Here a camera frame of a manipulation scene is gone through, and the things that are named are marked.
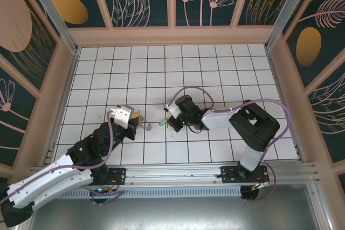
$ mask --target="small green object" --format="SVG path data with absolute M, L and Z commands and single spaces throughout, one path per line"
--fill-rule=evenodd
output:
M 167 118 L 164 118 L 164 119 L 162 119 L 161 121 L 160 121 L 160 126 L 163 126 L 163 125 L 165 125 L 166 124 L 166 122 L 168 121 L 168 119 Z

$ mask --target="white grid floor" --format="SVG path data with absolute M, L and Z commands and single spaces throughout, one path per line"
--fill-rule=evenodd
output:
M 183 86 L 203 87 L 219 109 L 246 99 L 279 100 L 261 44 L 83 48 L 54 159 L 98 128 L 111 107 L 125 103 L 139 110 L 152 130 L 138 128 L 136 140 L 120 144 L 108 165 L 240 160 L 246 145 L 234 129 L 194 134 L 158 125 L 165 118 L 164 104 Z M 210 106 L 197 89 L 186 89 L 185 94 L 200 108 Z M 278 134 L 283 131 L 282 109 L 272 103 L 259 105 L 278 119 Z M 298 159 L 290 132 L 269 149 L 265 159 Z

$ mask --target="metal floor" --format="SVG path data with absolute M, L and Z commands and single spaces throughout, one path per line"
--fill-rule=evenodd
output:
M 53 200 L 36 212 L 31 230 L 314 230 L 319 229 L 302 185 L 279 185 L 267 201 L 238 197 Z
M 136 140 L 120 144 L 108 165 L 239 161 L 246 144 L 233 128 L 194 134 L 158 125 L 165 118 L 165 102 L 184 86 L 203 87 L 218 109 L 247 99 L 280 99 L 262 44 L 83 48 L 53 160 L 98 128 L 106 111 L 126 103 L 146 117 L 152 130 L 138 128 Z M 211 105 L 197 89 L 185 94 L 200 108 Z M 259 105 L 279 121 L 280 134 L 286 125 L 282 109 Z M 265 159 L 298 159 L 289 131 Z

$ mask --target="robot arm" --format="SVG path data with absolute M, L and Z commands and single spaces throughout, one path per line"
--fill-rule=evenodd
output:
M 184 125 L 193 126 L 196 130 L 235 128 L 247 144 L 238 164 L 238 173 L 242 178 L 248 178 L 260 164 L 267 145 L 280 127 L 278 121 L 256 103 L 237 111 L 215 112 L 210 108 L 201 110 L 190 96 L 185 95 L 176 102 L 168 102 L 164 110 L 171 112 L 167 122 L 176 132 Z
M 113 116 L 111 118 L 112 150 L 114 150 L 126 137 L 135 140 L 139 117 L 135 116 L 134 118 L 134 109 L 130 106 L 117 106 L 112 109 L 111 115 Z M 28 219 L 33 211 L 67 191 L 91 184 L 96 180 L 97 182 L 104 181 L 109 173 L 106 164 L 95 169 L 85 170 L 75 168 L 52 169 L 65 165 L 98 165 L 102 162 L 102 158 L 108 154 L 110 147 L 109 126 L 108 122 L 105 122 L 98 129 L 95 129 L 93 134 L 76 142 L 66 154 L 35 175 L 9 186 L 0 186 L 0 200 L 13 192 L 15 193 L 1 204 L 6 226 L 12 227 L 20 224 Z M 32 184 L 17 191 L 24 184 L 40 175 L 41 177 Z

